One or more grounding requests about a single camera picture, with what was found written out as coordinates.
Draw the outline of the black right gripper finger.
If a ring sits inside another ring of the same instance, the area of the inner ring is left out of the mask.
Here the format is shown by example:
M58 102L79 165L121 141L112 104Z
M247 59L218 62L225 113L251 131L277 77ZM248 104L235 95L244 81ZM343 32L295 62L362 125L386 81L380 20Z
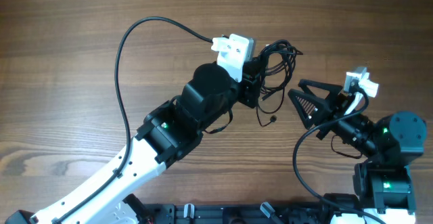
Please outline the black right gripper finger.
M325 97L326 99L337 97L338 94L343 89L343 86L341 85L322 83L322 82L311 81L306 79L301 79L300 82L298 83L298 86L302 89L304 93L309 95L314 95L315 97L317 95L315 95L313 91L311 91L311 88L326 91L327 92L327 96Z
M313 125L320 125L332 113L333 94L331 92L322 98L314 93L290 89L288 97L292 101L305 129L310 129Z

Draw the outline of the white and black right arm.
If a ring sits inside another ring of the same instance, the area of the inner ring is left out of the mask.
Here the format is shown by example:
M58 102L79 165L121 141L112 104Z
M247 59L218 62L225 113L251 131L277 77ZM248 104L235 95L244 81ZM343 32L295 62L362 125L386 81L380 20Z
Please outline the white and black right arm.
M410 164L424 154L426 122L417 114L400 111L372 122L363 112L378 85L354 79L343 86L302 79L291 89L292 101L307 129L297 141L292 165L303 187L331 212L350 213L376 223L415 219L416 203ZM356 196L320 195L301 177L297 154L312 134L323 139L328 133L342 139L366 160L355 165L352 177Z

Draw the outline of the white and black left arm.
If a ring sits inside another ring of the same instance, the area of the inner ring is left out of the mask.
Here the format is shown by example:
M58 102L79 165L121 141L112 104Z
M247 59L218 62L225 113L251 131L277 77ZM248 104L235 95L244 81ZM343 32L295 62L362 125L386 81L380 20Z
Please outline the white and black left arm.
M139 223L125 200L196 148L207 128L239 102L255 108L268 63L202 64L181 95L151 111L128 144L67 196L37 212L18 210L7 223Z

